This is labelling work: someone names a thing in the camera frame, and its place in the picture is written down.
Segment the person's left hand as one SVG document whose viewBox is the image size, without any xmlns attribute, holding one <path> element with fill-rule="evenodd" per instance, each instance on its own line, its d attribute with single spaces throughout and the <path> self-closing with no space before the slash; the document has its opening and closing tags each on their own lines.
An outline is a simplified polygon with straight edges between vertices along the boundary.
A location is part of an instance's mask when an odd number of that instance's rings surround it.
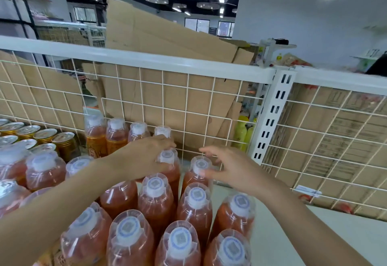
<svg viewBox="0 0 387 266">
<path fill-rule="evenodd" d="M 157 161 L 163 150 L 175 147 L 174 141 L 164 135 L 147 137 L 128 143 L 104 160 L 107 165 L 116 169 L 122 179 L 137 180 L 145 177 L 145 161 Z"/>
</svg>

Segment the long white shelf rail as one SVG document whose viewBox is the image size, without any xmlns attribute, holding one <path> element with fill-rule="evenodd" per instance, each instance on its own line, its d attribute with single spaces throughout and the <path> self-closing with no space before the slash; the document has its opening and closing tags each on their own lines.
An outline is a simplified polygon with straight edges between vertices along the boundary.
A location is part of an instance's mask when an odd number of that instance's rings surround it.
<svg viewBox="0 0 387 266">
<path fill-rule="evenodd" d="M 0 49 L 271 84 L 276 70 L 0 35 Z"/>
</svg>

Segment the plastic orange drink bottle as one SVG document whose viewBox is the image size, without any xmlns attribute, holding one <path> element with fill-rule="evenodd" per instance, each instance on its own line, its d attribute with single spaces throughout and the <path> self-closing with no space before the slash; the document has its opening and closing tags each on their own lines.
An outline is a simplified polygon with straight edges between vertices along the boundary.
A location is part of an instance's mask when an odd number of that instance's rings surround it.
<svg viewBox="0 0 387 266">
<path fill-rule="evenodd" d="M 179 194 L 179 184 L 181 177 L 181 165 L 178 157 L 178 153 L 174 148 L 163 150 L 157 157 L 157 162 L 166 163 L 168 168 L 166 171 L 163 171 L 167 177 L 168 183 L 171 187 L 174 203 L 177 206 L 180 198 Z"/>
<path fill-rule="evenodd" d="M 190 169 L 185 173 L 183 177 L 183 183 L 181 188 L 181 195 L 185 192 L 188 185 L 194 182 L 199 182 L 207 186 L 212 192 L 213 180 L 199 175 L 201 171 L 213 170 L 214 166 L 209 158 L 206 156 L 195 156 L 191 160 Z"/>
</svg>

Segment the yellow drink bottle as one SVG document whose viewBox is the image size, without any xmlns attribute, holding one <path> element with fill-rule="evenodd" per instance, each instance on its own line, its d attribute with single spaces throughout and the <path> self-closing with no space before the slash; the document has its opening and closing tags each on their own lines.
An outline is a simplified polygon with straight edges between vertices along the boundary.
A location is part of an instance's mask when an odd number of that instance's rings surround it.
<svg viewBox="0 0 387 266">
<path fill-rule="evenodd" d="M 236 124 L 231 146 L 245 152 L 246 144 L 244 140 L 247 134 L 247 127 L 245 123 L 246 120 L 243 116 L 241 117 L 241 120 L 242 121 L 238 121 Z"/>
<path fill-rule="evenodd" d="M 253 126 L 251 126 L 251 127 L 249 127 L 247 129 L 247 132 L 246 132 L 246 135 L 245 135 L 245 138 L 244 138 L 244 143 L 245 143 L 244 148 L 245 148 L 246 151 L 247 151 L 247 149 L 249 147 L 249 144 L 251 142 L 251 138 L 252 138 L 252 135 L 254 133 L 255 127 L 256 127 L 256 125 L 253 125 Z"/>
</svg>

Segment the cluster of gold-lid cans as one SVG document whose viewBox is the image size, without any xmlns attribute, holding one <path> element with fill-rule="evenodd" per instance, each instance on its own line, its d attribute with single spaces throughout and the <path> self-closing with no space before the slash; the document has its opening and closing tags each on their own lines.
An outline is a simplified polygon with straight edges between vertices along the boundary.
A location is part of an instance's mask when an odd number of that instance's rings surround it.
<svg viewBox="0 0 387 266">
<path fill-rule="evenodd" d="M 27 142 L 23 140 L 33 141 L 35 144 L 53 143 L 58 135 L 55 129 L 41 130 L 40 126 L 25 126 L 23 122 L 0 119 L 0 137 L 17 137 L 16 145 L 9 143 L 0 146 L 0 166 L 23 161 L 32 154 L 26 148 Z"/>
</svg>

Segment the person's right forearm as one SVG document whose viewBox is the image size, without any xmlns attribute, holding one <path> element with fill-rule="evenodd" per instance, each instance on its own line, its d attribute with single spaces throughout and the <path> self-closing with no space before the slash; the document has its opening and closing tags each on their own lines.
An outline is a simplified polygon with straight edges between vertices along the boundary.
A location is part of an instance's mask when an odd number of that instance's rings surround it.
<svg viewBox="0 0 387 266">
<path fill-rule="evenodd" d="M 373 266 L 276 179 L 256 198 L 269 209 L 306 266 Z"/>
</svg>

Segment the large brown cardboard sheet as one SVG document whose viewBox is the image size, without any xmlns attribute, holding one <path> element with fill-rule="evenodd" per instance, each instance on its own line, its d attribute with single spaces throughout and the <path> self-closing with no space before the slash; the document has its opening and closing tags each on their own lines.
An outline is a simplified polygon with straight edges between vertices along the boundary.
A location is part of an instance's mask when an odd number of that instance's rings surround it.
<svg viewBox="0 0 387 266">
<path fill-rule="evenodd" d="M 120 0 L 108 0 L 109 49 L 249 65 L 254 54 L 216 36 L 195 32 Z M 99 108 L 108 117 L 172 129 L 179 149 L 231 146 L 248 82 L 109 63 L 83 63 Z"/>
</svg>

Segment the white shelf label strip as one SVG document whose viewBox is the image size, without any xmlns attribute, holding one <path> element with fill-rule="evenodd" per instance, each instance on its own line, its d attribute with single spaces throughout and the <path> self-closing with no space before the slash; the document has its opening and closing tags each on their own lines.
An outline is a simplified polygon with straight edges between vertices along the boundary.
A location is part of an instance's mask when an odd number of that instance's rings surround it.
<svg viewBox="0 0 387 266">
<path fill-rule="evenodd" d="M 302 195 L 308 196 L 309 199 L 311 199 L 312 197 L 319 198 L 322 195 L 321 191 L 303 185 L 297 185 L 296 188 L 293 190 L 301 193 Z"/>
</svg>

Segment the creased brown cardboard sheet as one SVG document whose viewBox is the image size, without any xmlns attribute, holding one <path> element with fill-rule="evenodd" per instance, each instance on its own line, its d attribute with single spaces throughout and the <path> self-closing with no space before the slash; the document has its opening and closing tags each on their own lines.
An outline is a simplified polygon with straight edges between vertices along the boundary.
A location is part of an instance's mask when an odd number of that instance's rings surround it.
<svg viewBox="0 0 387 266">
<path fill-rule="evenodd" d="M 0 50 L 0 117 L 74 132 L 84 141 L 80 87 L 68 74 Z"/>
</svg>

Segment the person's left forearm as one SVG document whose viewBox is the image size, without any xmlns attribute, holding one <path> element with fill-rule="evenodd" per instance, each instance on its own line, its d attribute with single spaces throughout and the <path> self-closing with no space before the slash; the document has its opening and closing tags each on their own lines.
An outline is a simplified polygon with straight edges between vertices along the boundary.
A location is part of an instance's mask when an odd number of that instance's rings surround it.
<svg viewBox="0 0 387 266">
<path fill-rule="evenodd" d="M 129 176 L 114 155 L 89 166 L 0 219 L 0 266 L 31 266 L 102 192 Z"/>
</svg>

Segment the black metal shelf rack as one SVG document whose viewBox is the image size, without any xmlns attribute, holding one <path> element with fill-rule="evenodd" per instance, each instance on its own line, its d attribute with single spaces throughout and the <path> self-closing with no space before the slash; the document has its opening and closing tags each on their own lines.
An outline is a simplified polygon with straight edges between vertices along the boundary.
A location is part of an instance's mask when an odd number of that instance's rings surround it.
<svg viewBox="0 0 387 266">
<path fill-rule="evenodd" d="M 0 36 L 39 39 L 35 20 L 47 18 L 50 0 L 0 0 Z"/>
</svg>

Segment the rows of orange drink bottles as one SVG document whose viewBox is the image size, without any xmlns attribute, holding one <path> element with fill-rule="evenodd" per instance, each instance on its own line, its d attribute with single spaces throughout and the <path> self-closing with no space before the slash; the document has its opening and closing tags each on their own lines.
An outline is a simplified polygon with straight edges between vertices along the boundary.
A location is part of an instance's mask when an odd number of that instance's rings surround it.
<svg viewBox="0 0 387 266">
<path fill-rule="evenodd" d="M 138 210 L 148 219 L 156 235 L 161 235 L 176 215 L 176 206 L 173 204 L 173 195 L 170 194 L 171 191 L 169 183 L 164 183 L 164 177 L 164 174 L 157 173 L 141 178 L 145 180 L 141 189 L 141 193 L 138 197 Z"/>
</svg>

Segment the person's right hand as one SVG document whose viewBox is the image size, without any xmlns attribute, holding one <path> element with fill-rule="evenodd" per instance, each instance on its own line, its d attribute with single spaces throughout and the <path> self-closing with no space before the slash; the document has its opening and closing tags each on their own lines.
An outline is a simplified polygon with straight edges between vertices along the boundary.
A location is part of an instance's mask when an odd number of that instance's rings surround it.
<svg viewBox="0 0 387 266">
<path fill-rule="evenodd" d="M 261 199 L 275 184 L 275 179 L 244 152 L 233 147 L 205 146 L 199 149 L 206 156 L 216 156 L 223 165 L 225 180 L 217 180 L 236 190 Z"/>
</svg>

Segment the short white shelf rail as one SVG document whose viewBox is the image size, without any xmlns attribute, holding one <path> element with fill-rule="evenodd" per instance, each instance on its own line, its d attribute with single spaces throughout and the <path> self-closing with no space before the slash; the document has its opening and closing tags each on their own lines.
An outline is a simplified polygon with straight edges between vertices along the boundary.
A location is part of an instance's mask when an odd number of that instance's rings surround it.
<svg viewBox="0 0 387 266">
<path fill-rule="evenodd" d="M 386 77 L 305 66 L 293 69 L 296 83 L 387 96 Z"/>
</svg>

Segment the white metal shelf fixture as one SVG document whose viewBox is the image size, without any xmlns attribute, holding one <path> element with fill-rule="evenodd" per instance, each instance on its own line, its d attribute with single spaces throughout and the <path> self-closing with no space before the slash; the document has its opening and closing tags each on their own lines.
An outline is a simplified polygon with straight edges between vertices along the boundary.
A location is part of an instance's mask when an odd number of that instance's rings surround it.
<svg viewBox="0 0 387 266">
<path fill-rule="evenodd" d="M 291 44 L 287 39 L 269 38 L 262 39 L 258 44 L 258 53 L 255 63 L 259 67 L 269 67 L 277 59 L 274 58 L 274 53 L 277 50 L 287 50 L 297 48 L 296 44 Z"/>
</svg>

